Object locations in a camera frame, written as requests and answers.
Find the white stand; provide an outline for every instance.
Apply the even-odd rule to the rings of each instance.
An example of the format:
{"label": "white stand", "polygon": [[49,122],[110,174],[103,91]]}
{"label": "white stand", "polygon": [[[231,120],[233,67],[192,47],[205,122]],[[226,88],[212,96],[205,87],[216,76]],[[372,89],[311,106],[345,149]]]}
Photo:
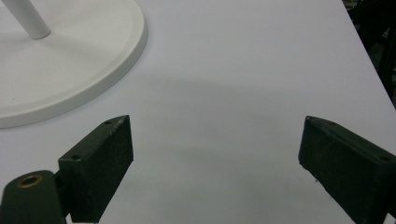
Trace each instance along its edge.
{"label": "white stand", "polygon": [[[32,2],[43,23],[28,28],[0,3],[0,128],[87,103],[120,80],[146,44],[144,16],[133,0]],[[28,31],[37,25],[41,31]]]}

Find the circular base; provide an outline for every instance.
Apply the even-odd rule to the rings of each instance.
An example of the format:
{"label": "circular base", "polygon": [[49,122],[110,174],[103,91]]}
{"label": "circular base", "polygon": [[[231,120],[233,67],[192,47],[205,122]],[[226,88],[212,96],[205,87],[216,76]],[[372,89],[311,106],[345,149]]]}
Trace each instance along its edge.
{"label": "circular base", "polygon": [[0,128],[58,116],[120,80],[145,47],[133,0],[32,1],[51,29],[33,40],[0,5]]}

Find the white tabletop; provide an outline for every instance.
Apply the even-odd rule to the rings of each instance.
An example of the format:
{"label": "white tabletop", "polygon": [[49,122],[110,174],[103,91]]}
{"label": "white tabletop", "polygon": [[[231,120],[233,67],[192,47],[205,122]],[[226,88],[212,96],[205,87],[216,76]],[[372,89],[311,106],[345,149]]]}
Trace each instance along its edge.
{"label": "white tabletop", "polygon": [[57,171],[129,114],[134,162],[101,223],[352,223],[297,158],[307,115],[396,153],[395,110],[342,1],[136,2],[136,65],[73,111],[0,130],[0,187]]}

